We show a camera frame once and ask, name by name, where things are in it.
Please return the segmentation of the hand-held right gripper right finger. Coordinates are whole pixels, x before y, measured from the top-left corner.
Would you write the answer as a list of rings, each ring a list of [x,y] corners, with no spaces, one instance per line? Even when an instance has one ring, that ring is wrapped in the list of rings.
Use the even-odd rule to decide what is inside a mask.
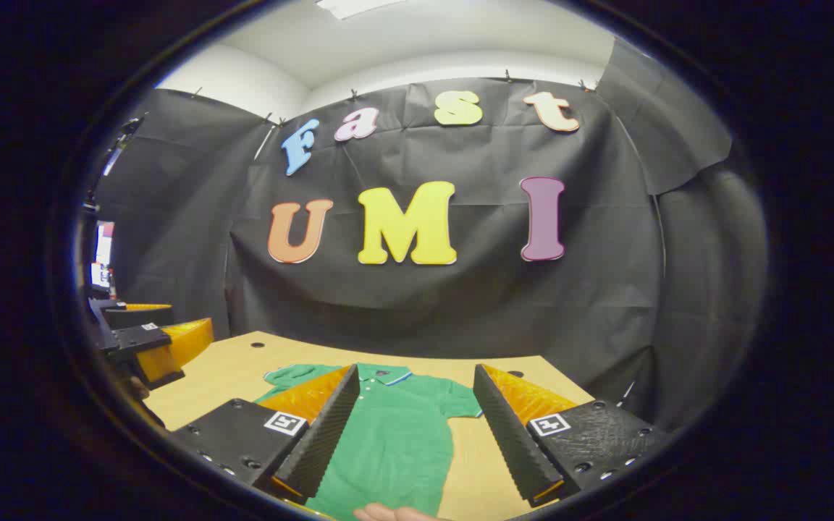
[[[627,473],[669,436],[607,400],[573,402],[489,364],[474,367],[473,392],[530,507]]]

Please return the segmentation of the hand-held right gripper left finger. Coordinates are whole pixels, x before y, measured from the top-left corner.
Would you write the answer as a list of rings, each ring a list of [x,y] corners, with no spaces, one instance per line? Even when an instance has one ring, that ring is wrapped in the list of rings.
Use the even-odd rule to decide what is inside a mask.
[[[171,440],[231,479],[302,505],[318,493],[359,396],[350,364],[261,403],[230,399]]]

